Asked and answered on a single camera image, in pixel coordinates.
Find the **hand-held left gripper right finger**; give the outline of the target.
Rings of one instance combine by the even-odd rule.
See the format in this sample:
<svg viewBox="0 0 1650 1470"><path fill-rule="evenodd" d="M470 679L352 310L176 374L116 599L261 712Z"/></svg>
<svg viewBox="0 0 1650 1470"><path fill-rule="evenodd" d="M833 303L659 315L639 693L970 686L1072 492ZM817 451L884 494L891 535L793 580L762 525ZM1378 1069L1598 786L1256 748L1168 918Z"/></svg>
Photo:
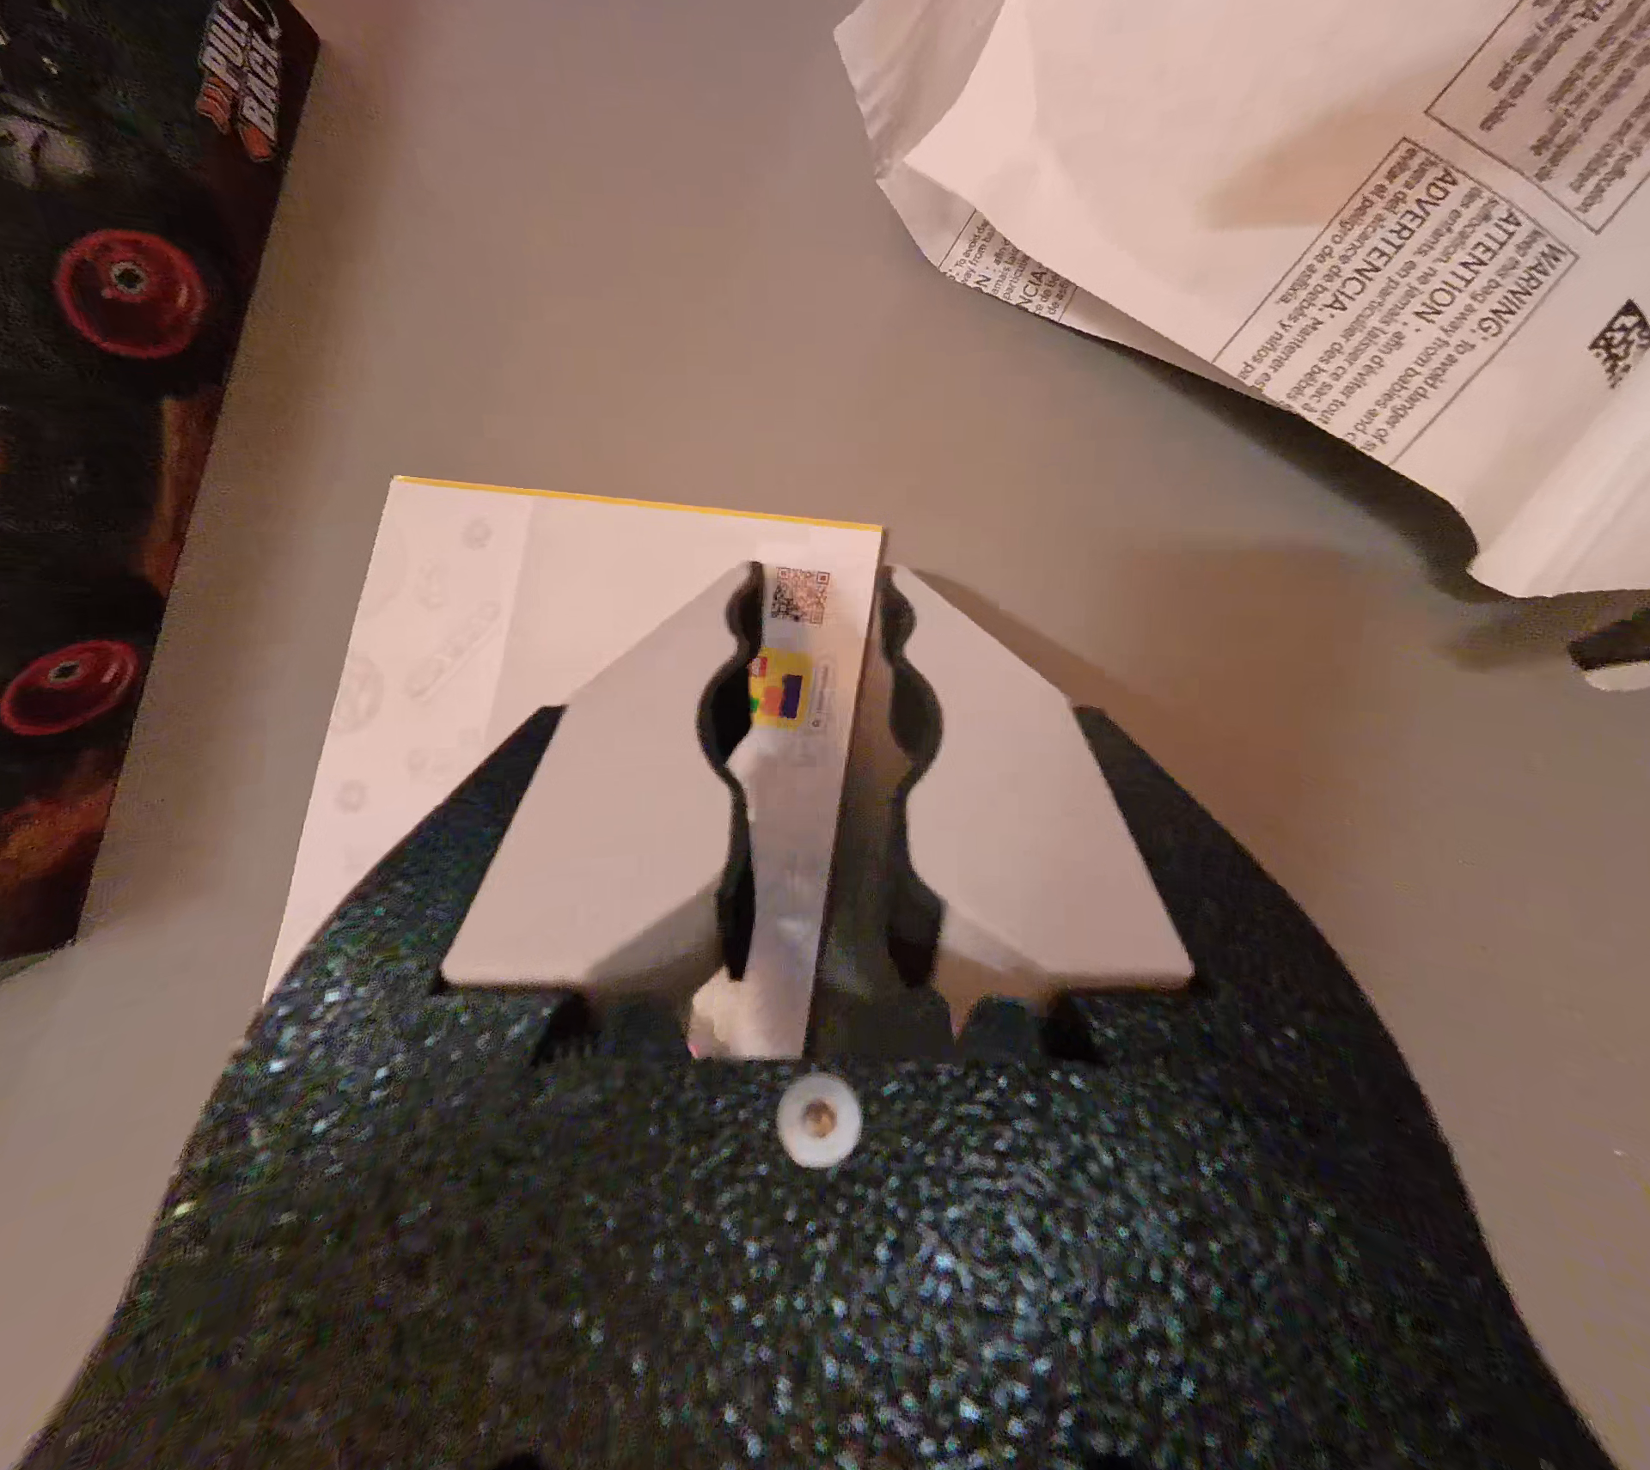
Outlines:
<svg viewBox="0 0 1650 1470"><path fill-rule="evenodd" d="M828 1031L964 1031L1192 963L1068 697L905 568L876 576L824 930Z"/></svg>

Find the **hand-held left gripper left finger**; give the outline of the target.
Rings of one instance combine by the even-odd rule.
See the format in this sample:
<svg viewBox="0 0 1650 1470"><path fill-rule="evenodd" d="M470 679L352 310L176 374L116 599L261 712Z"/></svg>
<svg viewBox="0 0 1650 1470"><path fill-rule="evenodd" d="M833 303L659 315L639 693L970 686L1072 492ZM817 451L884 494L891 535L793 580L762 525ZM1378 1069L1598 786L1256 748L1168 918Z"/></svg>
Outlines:
<svg viewBox="0 0 1650 1470"><path fill-rule="evenodd" d="M730 760L750 731L762 575L733 564L558 712L443 958L448 985L689 1000L744 975L754 855Z"/></svg>

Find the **white instruction booklet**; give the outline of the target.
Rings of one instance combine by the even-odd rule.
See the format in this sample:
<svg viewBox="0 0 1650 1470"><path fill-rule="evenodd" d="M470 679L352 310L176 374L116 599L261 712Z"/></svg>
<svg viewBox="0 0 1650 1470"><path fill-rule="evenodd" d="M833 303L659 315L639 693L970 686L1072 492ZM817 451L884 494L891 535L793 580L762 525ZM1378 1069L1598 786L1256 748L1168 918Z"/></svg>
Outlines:
<svg viewBox="0 0 1650 1470"><path fill-rule="evenodd" d="M369 870L527 715L733 564L761 566L744 975L689 1000L699 1052L795 1057L807 1040L855 702L884 532L620 497L391 482L314 772L264 995Z"/></svg>

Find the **dark printed toy box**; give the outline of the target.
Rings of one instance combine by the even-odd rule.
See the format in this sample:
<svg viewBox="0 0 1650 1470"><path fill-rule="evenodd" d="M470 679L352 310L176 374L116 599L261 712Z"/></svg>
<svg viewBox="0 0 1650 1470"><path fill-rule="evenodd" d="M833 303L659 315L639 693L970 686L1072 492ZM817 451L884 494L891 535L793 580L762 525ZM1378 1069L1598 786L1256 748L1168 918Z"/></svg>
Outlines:
<svg viewBox="0 0 1650 1470"><path fill-rule="evenodd" d="M87 901L319 56L288 0L1 0L1 958Z"/></svg>

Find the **small white paper bag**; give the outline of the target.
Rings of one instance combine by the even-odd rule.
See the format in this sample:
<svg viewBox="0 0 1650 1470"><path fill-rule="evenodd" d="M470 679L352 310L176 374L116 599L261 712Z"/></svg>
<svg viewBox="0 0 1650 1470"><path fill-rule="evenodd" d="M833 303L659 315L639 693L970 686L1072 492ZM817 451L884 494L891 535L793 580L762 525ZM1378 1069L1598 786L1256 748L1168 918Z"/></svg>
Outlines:
<svg viewBox="0 0 1650 1470"><path fill-rule="evenodd" d="M943 278L1058 322L1074 284L1010 241L965 190L910 161L960 97L1005 0L862 0L835 46L867 135L876 185Z"/></svg>

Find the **large white paper bag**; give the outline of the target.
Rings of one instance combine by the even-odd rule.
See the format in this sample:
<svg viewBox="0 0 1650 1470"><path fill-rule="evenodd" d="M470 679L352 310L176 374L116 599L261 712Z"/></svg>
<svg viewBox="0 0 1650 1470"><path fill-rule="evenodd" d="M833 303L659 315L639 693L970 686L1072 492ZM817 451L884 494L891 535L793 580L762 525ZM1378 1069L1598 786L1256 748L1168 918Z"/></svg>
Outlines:
<svg viewBox="0 0 1650 1470"><path fill-rule="evenodd" d="M1646 587L1646 0L1003 0L907 159L1486 585Z"/></svg>

